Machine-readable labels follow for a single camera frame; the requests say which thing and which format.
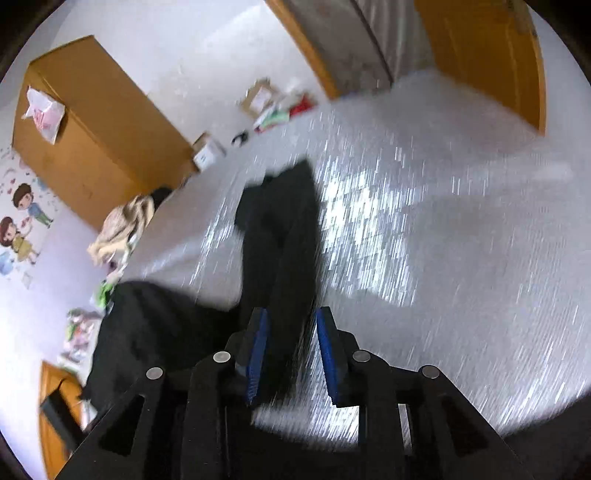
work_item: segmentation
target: metal screw head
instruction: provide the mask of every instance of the metal screw head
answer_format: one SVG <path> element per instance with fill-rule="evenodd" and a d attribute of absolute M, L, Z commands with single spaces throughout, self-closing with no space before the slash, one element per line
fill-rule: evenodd
<path fill-rule="evenodd" d="M 437 378 L 439 376 L 440 372 L 437 367 L 434 367 L 432 365 L 425 365 L 421 369 L 421 373 L 423 374 L 424 377 L 427 377 L 427 378 Z"/>
<path fill-rule="evenodd" d="M 228 352 L 222 350 L 221 352 L 214 354 L 213 361 L 218 364 L 224 364 L 231 358 L 232 356 Z"/>
<path fill-rule="evenodd" d="M 164 371 L 160 367 L 152 367 L 146 372 L 146 377 L 150 380 L 158 380 L 163 373 Z"/>
<path fill-rule="evenodd" d="M 369 362 L 370 358 L 371 355 L 369 354 L 369 352 L 366 352 L 365 350 L 357 350 L 353 354 L 353 360 L 360 363 Z"/>

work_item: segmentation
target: beige cloth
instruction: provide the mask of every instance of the beige cloth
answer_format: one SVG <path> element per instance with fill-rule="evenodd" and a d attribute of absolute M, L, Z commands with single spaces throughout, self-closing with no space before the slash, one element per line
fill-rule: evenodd
<path fill-rule="evenodd" d="M 154 216 L 154 200 L 151 196 L 138 195 L 125 205 L 120 205 L 107 215 L 96 241 L 88 247 L 95 265 L 106 263 L 117 253 L 126 260 L 130 255 L 129 239 L 136 241 Z"/>

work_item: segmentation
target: cartoon wall sticker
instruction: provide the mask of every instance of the cartoon wall sticker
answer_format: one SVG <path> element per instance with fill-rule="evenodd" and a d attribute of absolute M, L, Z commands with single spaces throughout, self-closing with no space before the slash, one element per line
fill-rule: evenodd
<path fill-rule="evenodd" d="M 10 252 L 0 255 L 0 275 L 6 277 L 14 269 L 14 258 Z"/>
<path fill-rule="evenodd" d="M 47 228 L 51 226 L 51 220 L 37 202 L 33 202 L 33 191 L 27 183 L 21 183 L 12 195 L 12 202 L 18 210 L 26 210 L 28 214 Z"/>
<path fill-rule="evenodd" d="M 31 222 L 26 222 L 26 232 L 21 232 L 10 217 L 4 217 L 0 221 L 0 245 L 10 247 L 17 255 L 17 261 L 23 262 L 29 260 L 33 265 L 37 262 L 39 252 L 33 250 L 31 242 L 27 241 L 27 235 L 31 233 L 33 226 Z"/>
<path fill-rule="evenodd" d="M 0 281 L 28 287 L 60 199 L 11 148 L 0 148 Z"/>

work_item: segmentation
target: blue gripper pad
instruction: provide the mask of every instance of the blue gripper pad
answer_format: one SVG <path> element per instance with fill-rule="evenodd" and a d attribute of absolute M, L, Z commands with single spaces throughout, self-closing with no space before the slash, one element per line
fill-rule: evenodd
<path fill-rule="evenodd" d="M 258 393 L 261 381 L 262 362 L 265 357 L 265 347 L 269 336 L 269 320 L 267 310 L 260 309 L 258 312 L 258 328 L 254 335 L 250 360 L 246 367 L 246 402 L 251 405 Z"/>
<path fill-rule="evenodd" d="M 342 390 L 349 373 L 347 357 L 330 308 L 316 310 L 315 317 L 326 389 L 333 405 L 336 405 L 345 394 Z"/>

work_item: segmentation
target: white plastic bag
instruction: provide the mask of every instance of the white plastic bag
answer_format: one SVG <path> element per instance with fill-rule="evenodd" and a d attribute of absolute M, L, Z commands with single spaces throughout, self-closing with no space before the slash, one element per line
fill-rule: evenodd
<path fill-rule="evenodd" d="M 56 144 L 57 132 L 60 129 L 61 119 L 64 117 L 66 107 L 49 95 L 39 92 L 31 87 L 27 91 L 29 108 L 22 118 L 32 118 L 39 133 L 50 144 Z"/>

